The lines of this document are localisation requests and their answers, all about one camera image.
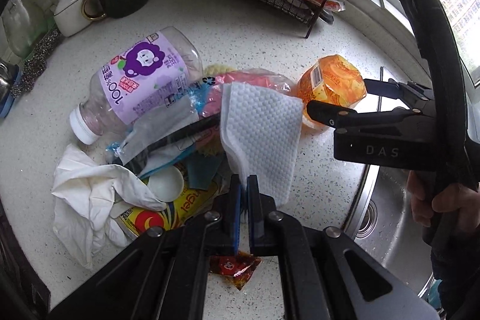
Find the purple bottle label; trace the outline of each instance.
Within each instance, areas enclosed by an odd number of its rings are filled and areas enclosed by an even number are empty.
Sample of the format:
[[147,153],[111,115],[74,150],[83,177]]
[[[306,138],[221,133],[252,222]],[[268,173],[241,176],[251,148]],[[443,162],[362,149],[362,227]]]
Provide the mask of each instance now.
[[189,85],[185,62],[160,32],[115,56],[98,77],[113,111],[127,125]]

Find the screw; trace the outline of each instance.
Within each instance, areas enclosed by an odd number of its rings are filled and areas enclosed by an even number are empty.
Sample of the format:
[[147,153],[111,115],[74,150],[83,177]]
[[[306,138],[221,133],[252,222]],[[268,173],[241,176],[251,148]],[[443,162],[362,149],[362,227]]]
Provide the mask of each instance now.
[[330,226],[325,229],[325,233],[329,238],[336,239],[342,234],[342,231],[336,226]]
[[151,238],[159,238],[163,234],[163,228],[161,226],[153,226],[148,229],[147,235]]
[[282,221],[283,220],[283,213],[280,211],[271,211],[268,214],[268,218],[272,221]]
[[220,218],[220,213],[217,211],[208,211],[203,215],[207,221],[213,222]]

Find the countertop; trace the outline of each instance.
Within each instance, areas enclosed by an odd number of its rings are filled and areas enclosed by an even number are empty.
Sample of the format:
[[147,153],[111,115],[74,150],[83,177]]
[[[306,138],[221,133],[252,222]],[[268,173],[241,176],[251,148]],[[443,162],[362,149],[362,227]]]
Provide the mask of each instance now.
[[[15,102],[0,126],[0,197],[23,251],[51,291],[52,307],[121,250],[109,243],[94,257],[89,271],[70,257],[52,231],[53,172],[65,147],[80,145],[68,115],[87,98],[90,78],[104,63],[169,25],[191,40],[205,65],[262,67],[298,80],[317,58],[339,53],[364,77],[377,79],[380,67],[386,66],[398,80],[406,80],[384,52],[342,19],[336,18],[333,26],[318,22],[306,40],[305,25],[253,0],[149,0],[131,16],[94,23],[65,39],[33,91]],[[372,97],[357,107],[375,108]],[[104,163],[105,146],[111,139],[115,138],[104,137],[94,146],[81,148]],[[304,128],[298,147],[290,200],[282,210],[312,228],[341,226],[363,166],[334,160],[332,130],[318,134]],[[265,259],[256,273],[246,292],[211,276],[204,319],[282,318],[278,261]]]

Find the red candy wrapper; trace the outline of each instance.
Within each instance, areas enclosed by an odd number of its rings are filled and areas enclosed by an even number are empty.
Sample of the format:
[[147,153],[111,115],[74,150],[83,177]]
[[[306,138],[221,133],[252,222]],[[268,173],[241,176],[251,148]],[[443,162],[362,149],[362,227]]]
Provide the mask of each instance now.
[[236,256],[214,255],[210,257],[210,272],[223,275],[238,290],[241,290],[261,261],[260,258],[241,251]]

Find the human hand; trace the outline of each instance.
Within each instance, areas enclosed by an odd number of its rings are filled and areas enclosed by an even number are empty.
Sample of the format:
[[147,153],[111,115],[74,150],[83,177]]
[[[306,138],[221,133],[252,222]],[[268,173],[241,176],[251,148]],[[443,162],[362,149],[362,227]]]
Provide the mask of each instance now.
[[458,183],[452,183],[430,204],[425,200],[425,185],[414,171],[410,171],[406,185],[412,194],[412,214],[417,223],[429,227],[434,211],[446,213],[459,209],[455,234],[471,235],[480,226],[480,193]]

